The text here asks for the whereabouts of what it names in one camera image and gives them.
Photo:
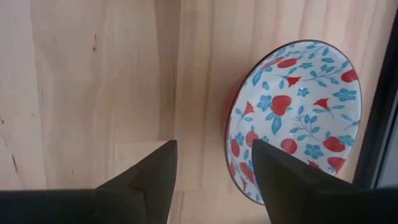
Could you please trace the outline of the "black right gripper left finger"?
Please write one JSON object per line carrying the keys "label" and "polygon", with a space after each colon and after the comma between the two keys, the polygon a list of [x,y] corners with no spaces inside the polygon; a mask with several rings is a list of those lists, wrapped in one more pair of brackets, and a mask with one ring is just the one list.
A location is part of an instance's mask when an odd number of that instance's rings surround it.
{"label": "black right gripper left finger", "polygon": [[0,224],[167,224],[177,155],[167,141],[95,189],[0,190]]}

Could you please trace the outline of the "red floral ceramic bowl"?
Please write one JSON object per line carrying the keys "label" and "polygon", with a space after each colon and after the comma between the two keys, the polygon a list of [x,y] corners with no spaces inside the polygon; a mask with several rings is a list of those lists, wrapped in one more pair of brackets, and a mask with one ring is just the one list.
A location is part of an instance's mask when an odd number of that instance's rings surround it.
{"label": "red floral ceramic bowl", "polygon": [[232,92],[223,118],[224,153],[238,190],[263,200],[252,143],[260,139],[336,175],[361,119],[358,75],[349,58],[320,40],[297,40],[262,58]]}

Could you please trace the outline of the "black aluminium table frame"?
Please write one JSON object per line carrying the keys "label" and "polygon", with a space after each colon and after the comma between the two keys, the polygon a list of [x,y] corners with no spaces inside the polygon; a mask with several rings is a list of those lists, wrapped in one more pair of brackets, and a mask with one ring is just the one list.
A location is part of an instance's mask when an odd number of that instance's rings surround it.
{"label": "black aluminium table frame", "polygon": [[398,187],[398,5],[353,183],[365,188]]}

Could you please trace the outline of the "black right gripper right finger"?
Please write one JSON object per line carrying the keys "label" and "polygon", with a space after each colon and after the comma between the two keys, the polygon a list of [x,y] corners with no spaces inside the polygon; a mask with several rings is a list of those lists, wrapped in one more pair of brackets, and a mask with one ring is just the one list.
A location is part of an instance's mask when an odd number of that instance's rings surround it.
{"label": "black right gripper right finger", "polygon": [[254,140],[255,180],[272,224],[398,224],[398,188],[361,189]]}

